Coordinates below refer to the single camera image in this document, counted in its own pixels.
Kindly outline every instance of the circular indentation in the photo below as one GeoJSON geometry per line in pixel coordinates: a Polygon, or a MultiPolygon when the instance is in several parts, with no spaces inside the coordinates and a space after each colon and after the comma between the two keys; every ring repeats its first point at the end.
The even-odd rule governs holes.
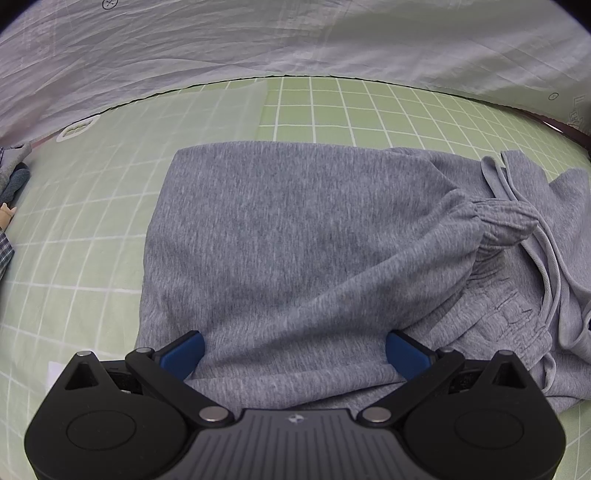
{"type": "Polygon", "coordinates": [[[205,407],[199,411],[199,416],[205,421],[222,421],[228,411],[224,407],[205,407]]]}
{"type": "Polygon", "coordinates": [[[70,441],[84,450],[112,450],[128,442],[134,433],[134,419],[115,410],[85,413],[72,420],[67,429],[70,441]]]}
{"type": "Polygon", "coordinates": [[[499,410],[468,412],[456,420],[454,429],[467,444],[487,450],[510,447],[523,437],[521,422],[499,410]]]}
{"type": "Polygon", "coordinates": [[[370,407],[366,408],[361,414],[365,420],[372,423],[382,423],[390,419],[392,414],[387,408],[370,407]]]}
{"type": "Polygon", "coordinates": [[[117,2],[119,0],[103,0],[103,8],[105,10],[111,10],[111,8],[114,8],[117,5],[117,2]]]}

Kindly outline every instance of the silver screw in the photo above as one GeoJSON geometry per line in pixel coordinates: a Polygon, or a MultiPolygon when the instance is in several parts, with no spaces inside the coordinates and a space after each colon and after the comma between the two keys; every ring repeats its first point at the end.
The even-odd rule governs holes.
{"type": "Polygon", "coordinates": [[[366,408],[361,414],[365,420],[372,423],[383,423],[390,419],[392,414],[387,408],[383,407],[370,407],[366,408]]]}
{"type": "Polygon", "coordinates": [[[224,407],[205,407],[199,411],[199,416],[205,421],[222,421],[228,415],[224,407]]]}

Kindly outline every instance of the plaid fabric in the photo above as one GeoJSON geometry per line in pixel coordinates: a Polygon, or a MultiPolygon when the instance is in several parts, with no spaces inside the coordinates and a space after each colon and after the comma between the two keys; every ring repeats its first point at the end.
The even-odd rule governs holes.
{"type": "Polygon", "coordinates": [[[8,237],[0,230],[0,278],[4,275],[4,271],[13,255],[14,249],[8,241],[8,237]]]}

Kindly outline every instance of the green grid tablecloth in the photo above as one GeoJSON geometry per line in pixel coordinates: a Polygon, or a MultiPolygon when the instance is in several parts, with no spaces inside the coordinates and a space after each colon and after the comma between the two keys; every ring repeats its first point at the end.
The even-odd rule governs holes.
{"type": "MultiPolygon", "coordinates": [[[[258,140],[415,147],[478,160],[520,149],[549,179],[571,167],[591,171],[584,149],[519,113],[425,90],[333,78],[191,87],[182,98],[178,92],[158,97],[158,114],[142,106],[151,100],[142,100],[103,114],[76,139],[49,141],[32,154],[33,176],[7,232],[17,253],[0,284],[2,480],[33,478],[22,436],[43,398],[49,362],[66,363],[88,348],[102,359],[122,358],[134,345],[145,231],[174,152],[231,140],[191,128],[203,115],[189,115],[187,127],[187,98],[260,81],[268,92],[258,140]],[[163,124],[163,116],[179,121],[163,124]],[[60,181],[50,181],[53,169],[63,165],[72,167],[60,181]]],[[[591,403],[563,413],[561,421],[568,447],[557,479],[591,480],[591,403]]]]}

